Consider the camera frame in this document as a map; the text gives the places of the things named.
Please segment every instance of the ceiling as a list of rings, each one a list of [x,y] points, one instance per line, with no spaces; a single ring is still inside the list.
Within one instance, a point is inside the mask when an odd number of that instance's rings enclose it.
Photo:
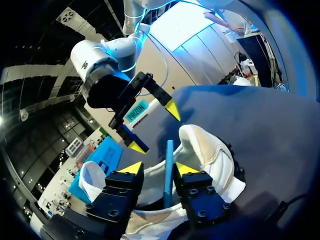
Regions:
[[[80,93],[70,53],[81,40],[121,38],[123,0],[45,0],[34,4],[7,45],[0,79],[0,116],[3,130],[20,122],[19,112],[32,114],[49,105],[73,101]],[[148,13],[151,24],[169,9]]]

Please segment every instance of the gray table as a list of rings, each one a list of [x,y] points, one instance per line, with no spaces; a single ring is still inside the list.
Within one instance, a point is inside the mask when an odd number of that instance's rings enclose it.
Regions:
[[[180,144],[178,129],[195,124],[231,143],[245,170],[246,189],[235,201],[248,216],[266,217],[280,201],[304,194],[320,159],[320,104],[291,93],[260,87],[189,86],[175,92],[181,122],[158,107],[134,129],[150,148],[143,155],[125,148],[118,168],[161,162],[167,140]],[[301,206],[290,206],[283,227]]]

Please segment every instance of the blue plastic tool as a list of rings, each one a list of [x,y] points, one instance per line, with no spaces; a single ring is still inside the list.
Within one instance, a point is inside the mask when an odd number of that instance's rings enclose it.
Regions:
[[[173,167],[174,167],[174,141],[168,140],[167,146],[166,146],[164,193],[163,193],[163,202],[164,202],[165,209],[170,208],[172,204]]]

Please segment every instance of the bolt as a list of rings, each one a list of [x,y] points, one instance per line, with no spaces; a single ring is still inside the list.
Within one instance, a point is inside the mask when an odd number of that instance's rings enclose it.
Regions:
[[[189,196],[190,197],[196,197],[198,195],[198,190],[193,188],[193,189],[190,189],[189,191]]]
[[[225,203],[225,204],[223,205],[223,210],[229,211],[229,210],[230,210],[230,207],[231,207],[230,203]]]
[[[120,194],[126,194],[127,192],[128,192],[128,190],[125,189],[125,188],[122,188],[122,189],[119,190]]]
[[[84,231],[78,230],[78,231],[76,231],[75,238],[76,238],[76,239],[79,239],[83,234],[85,234]]]
[[[116,217],[118,215],[119,215],[118,210],[113,209],[113,210],[109,211],[109,216],[111,216],[111,217]]]
[[[94,209],[94,205],[92,204],[92,203],[87,203],[86,205],[85,205],[85,208],[87,209],[87,210],[91,210],[91,209]]]
[[[207,211],[205,211],[205,210],[198,211],[199,218],[204,218],[206,216],[207,216]]]
[[[213,186],[207,186],[206,190],[207,190],[208,194],[213,194],[216,191],[215,187],[213,187]]]
[[[205,210],[198,211],[197,216],[198,216],[199,223],[202,223],[207,218],[207,215],[208,213]]]

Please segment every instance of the shoe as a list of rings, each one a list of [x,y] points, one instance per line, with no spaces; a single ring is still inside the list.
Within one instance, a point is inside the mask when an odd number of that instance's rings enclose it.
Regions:
[[[216,136],[197,125],[184,125],[179,129],[180,146],[174,151],[174,161],[212,177],[212,186],[226,203],[233,202],[246,184],[234,177],[235,165],[227,146]],[[137,207],[152,204],[163,197],[165,161],[144,171],[144,182]],[[173,206],[156,211],[134,210],[129,220],[127,240],[165,240],[171,231],[187,221],[176,188],[172,190]]]
[[[79,187],[88,199],[93,202],[102,192],[106,174],[94,161],[87,161],[82,165],[79,176]]]

